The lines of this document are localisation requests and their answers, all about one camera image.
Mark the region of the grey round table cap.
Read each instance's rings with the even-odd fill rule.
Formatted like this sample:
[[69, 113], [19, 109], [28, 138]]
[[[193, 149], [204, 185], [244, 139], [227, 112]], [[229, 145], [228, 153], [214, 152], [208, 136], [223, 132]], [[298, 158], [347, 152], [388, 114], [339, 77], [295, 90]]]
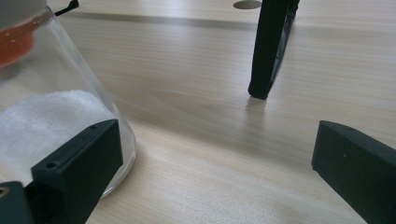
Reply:
[[255, 9], [262, 5], [260, 0], [239, 0], [233, 4], [233, 7], [237, 9]]

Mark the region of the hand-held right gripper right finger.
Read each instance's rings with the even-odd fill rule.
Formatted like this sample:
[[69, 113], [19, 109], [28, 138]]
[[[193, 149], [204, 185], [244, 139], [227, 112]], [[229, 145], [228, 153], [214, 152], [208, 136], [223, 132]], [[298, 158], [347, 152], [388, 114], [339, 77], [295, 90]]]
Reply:
[[396, 149], [323, 120], [311, 165], [368, 224], [396, 224]]

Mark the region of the white-lidded glass jar white powder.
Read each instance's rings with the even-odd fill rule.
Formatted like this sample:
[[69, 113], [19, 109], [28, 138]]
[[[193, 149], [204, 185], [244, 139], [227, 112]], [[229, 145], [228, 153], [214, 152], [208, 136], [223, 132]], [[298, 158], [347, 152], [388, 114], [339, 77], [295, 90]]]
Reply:
[[132, 129], [47, 0], [0, 0], [0, 183], [29, 184], [35, 164], [108, 119], [120, 124], [123, 156], [112, 191], [134, 163]]

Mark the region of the black shelf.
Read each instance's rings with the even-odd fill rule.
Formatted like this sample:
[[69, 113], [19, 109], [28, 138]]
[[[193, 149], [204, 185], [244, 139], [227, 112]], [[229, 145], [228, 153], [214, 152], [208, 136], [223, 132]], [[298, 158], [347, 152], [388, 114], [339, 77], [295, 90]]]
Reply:
[[248, 93], [266, 100], [283, 61], [300, 0], [262, 0]]

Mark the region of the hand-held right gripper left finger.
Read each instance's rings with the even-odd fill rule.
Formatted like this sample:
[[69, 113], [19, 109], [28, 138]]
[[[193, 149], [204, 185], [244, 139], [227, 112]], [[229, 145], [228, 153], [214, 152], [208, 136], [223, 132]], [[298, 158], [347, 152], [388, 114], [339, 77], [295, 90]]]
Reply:
[[37, 224], [84, 224], [123, 165], [119, 122], [95, 123], [32, 168]]

